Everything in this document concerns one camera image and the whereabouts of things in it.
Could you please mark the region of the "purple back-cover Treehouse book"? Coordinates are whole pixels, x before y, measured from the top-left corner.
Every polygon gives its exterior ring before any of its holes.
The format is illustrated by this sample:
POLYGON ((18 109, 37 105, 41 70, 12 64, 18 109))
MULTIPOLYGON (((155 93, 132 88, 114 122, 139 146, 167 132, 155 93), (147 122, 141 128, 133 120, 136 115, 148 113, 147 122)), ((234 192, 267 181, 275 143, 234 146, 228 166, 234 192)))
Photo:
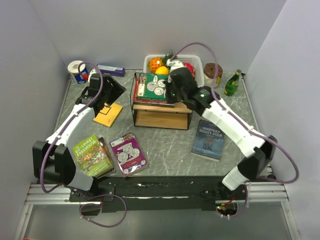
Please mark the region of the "purple back-cover Treehouse book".
POLYGON ((132 132, 111 141, 109 144, 123 177, 135 175, 148 167, 147 159, 132 132))

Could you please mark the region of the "Little Women floral book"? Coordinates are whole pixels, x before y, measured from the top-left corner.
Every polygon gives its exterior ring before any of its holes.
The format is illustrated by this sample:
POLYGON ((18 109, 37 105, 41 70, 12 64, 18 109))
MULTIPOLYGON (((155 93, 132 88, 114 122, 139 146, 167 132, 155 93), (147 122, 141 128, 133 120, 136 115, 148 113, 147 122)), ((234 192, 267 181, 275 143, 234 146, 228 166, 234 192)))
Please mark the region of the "Little Women floral book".
POLYGON ((143 106, 152 106, 152 107, 164 107, 164 108, 174 108, 174 104, 169 104, 165 102, 154 102, 154 101, 134 101, 133 104, 135 105, 143 105, 143 106))

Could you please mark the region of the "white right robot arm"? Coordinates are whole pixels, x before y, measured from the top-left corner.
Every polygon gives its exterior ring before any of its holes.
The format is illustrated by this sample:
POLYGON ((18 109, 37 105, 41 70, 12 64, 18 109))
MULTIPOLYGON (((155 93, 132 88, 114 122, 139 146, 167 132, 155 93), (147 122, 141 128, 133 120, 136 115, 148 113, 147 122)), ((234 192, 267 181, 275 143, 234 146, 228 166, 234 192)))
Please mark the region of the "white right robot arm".
POLYGON ((209 86, 198 87, 186 67, 175 67, 165 85, 167 102, 181 102, 216 125, 244 155, 244 159, 224 176, 218 187, 219 195, 230 199, 240 185, 260 175, 272 160, 275 146, 266 140, 266 136, 259 137, 259 132, 239 118, 209 86))

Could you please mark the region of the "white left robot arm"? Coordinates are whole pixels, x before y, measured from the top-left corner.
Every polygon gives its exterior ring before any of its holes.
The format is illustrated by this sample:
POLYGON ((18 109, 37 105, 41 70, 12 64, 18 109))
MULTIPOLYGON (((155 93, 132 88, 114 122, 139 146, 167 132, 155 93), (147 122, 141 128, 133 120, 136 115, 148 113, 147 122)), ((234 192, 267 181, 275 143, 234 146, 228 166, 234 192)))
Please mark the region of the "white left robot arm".
POLYGON ((113 104, 126 88, 110 74, 94 73, 89 84, 75 101, 73 109, 62 125, 45 141, 36 141, 32 147, 34 176, 43 192, 49 193, 45 182, 81 191, 88 201, 99 195, 98 180, 86 175, 77 163, 73 147, 84 128, 93 121, 105 104, 113 104))

